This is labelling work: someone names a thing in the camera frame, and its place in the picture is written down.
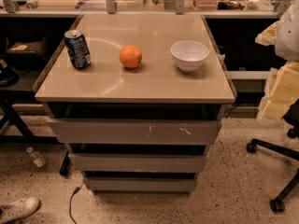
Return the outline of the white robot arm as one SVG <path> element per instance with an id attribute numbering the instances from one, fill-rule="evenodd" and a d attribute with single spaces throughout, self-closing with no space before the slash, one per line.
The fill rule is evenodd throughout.
<path id="1" fill-rule="evenodd" d="M 264 46 L 275 46 L 275 53 L 286 63 L 279 69 L 271 68 L 259 104 L 258 120 L 280 120 L 299 99 L 299 0 L 255 38 Z"/>

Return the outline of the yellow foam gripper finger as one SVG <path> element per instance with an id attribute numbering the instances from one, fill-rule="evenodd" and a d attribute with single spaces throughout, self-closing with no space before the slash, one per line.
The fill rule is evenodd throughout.
<path id="1" fill-rule="evenodd" d="M 276 43 L 276 34 L 277 34 L 278 22 L 275 21 L 255 38 L 257 44 L 263 46 L 270 46 Z"/>
<path id="2" fill-rule="evenodd" d="M 299 99 L 299 63 L 271 68 L 259 104 L 258 120 L 280 120 Z"/>

